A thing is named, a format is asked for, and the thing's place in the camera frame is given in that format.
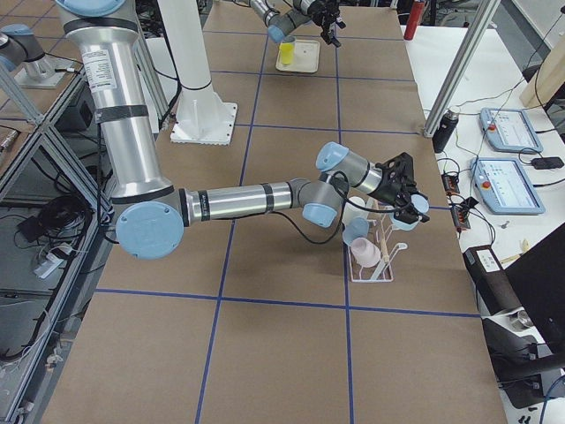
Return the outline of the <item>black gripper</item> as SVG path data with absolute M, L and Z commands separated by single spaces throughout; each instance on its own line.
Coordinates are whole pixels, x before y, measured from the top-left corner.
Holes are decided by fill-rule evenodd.
M 340 47 L 340 42 L 336 38 L 335 27 L 331 25 L 343 26 L 339 4 L 336 0 L 315 0 L 308 6 L 308 17 L 321 27 L 320 37 L 326 44 L 336 48 Z
M 413 158 L 403 152 L 371 167 L 380 175 L 380 183 L 369 193 L 377 201 L 395 208 L 392 218 L 400 223 L 426 223 L 430 220 L 427 197 L 417 189 Z

